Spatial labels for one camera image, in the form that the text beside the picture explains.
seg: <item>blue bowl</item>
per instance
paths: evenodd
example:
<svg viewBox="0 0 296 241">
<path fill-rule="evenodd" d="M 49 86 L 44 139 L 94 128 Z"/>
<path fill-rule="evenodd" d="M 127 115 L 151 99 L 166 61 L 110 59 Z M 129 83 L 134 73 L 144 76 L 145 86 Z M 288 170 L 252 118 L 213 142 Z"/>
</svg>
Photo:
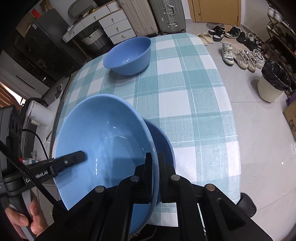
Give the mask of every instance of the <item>blue bowl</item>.
<svg viewBox="0 0 296 241">
<path fill-rule="evenodd" d="M 103 64 L 121 75 L 134 75 L 150 63 L 151 40 L 147 37 L 134 37 L 123 41 L 111 49 Z"/>
<path fill-rule="evenodd" d="M 82 150 L 87 159 L 62 171 L 55 182 L 67 209 L 98 185 L 116 186 L 145 163 L 153 161 L 152 201 L 134 204 L 130 235 L 140 231 L 152 215 L 158 197 L 159 167 L 150 131 L 142 117 L 125 100 L 109 94 L 79 103 L 64 121 L 54 156 Z"/>
<path fill-rule="evenodd" d="M 146 119 L 144 119 L 144 121 L 153 138 L 156 152 L 162 152 L 165 163 L 176 168 L 174 151 L 168 137 L 162 129 L 154 125 L 152 122 Z"/>
</svg>

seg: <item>red object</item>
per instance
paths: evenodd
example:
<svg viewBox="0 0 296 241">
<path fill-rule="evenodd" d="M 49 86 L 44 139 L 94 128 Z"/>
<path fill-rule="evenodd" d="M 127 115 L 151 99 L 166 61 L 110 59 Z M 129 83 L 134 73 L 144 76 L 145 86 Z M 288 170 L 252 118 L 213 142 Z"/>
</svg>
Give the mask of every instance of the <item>red object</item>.
<svg viewBox="0 0 296 241">
<path fill-rule="evenodd" d="M 35 8 L 33 8 L 33 10 L 31 11 L 31 13 L 33 14 L 33 16 L 35 18 L 41 17 L 41 14 Z"/>
</svg>

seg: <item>human hand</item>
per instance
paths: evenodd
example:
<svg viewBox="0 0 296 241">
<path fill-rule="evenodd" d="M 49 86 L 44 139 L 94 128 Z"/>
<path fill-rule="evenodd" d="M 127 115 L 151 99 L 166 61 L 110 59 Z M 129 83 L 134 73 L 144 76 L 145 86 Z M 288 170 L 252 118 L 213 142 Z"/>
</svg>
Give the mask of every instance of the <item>human hand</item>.
<svg viewBox="0 0 296 241">
<path fill-rule="evenodd" d="M 30 212 L 32 218 L 31 231 L 38 236 L 48 227 L 48 224 L 35 195 L 33 195 L 33 200 L 30 204 Z M 29 225 L 27 217 L 22 213 L 12 209 L 11 207 L 7 207 L 5 209 L 5 213 L 20 237 L 27 239 L 21 230 L 21 227 L 26 227 Z"/>
</svg>

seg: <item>metal screw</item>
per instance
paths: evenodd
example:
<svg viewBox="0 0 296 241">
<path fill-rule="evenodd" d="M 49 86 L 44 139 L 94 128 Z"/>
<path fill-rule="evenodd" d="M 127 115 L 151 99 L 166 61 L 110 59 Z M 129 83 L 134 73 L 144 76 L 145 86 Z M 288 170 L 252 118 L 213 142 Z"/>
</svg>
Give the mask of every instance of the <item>metal screw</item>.
<svg viewBox="0 0 296 241">
<path fill-rule="evenodd" d="M 105 190 L 105 188 L 103 186 L 97 186 L 95 189 L 94 189 L 97 193 L 101 193 Z"/>
<path fill-rule="evenodd" d="M 131 177 L 131 181 L 132 182 L 137 182 L 137 181 L 139 181 L 140 180 L 140 178 L 138 177 L 138 176 L 132 176 Z"/>
<path fill-rule="evenodd" d="M 170 177 L 173 181 L 179 181 L 180 180 L 180 176 L 179 175 L 172 175 L 171 177 Z"/>
<path fill-rule="evenodd" d="M 215 186 L 213 184 L 208 184 L 208 185 L 206 185 L 206 189 L 209 190 L 209 191 L 214 191 Z"/>
</svg>

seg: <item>black refrigerator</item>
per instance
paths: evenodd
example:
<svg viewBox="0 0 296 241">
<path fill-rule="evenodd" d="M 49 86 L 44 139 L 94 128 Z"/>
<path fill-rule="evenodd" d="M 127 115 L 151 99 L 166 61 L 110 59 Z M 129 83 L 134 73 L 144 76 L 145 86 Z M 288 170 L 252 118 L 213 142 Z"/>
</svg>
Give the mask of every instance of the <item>black refrigerator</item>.
<svg viewBox="0 0 296 241">
<path fill-rule="evenodd" d="M 87 57 L 74 42 L 65 43 L 62 36 L 69 25 L 55 9 L 37 18 L 25 39 L 26 55 L 54 81 L 80 69 Z"/>
</svg>

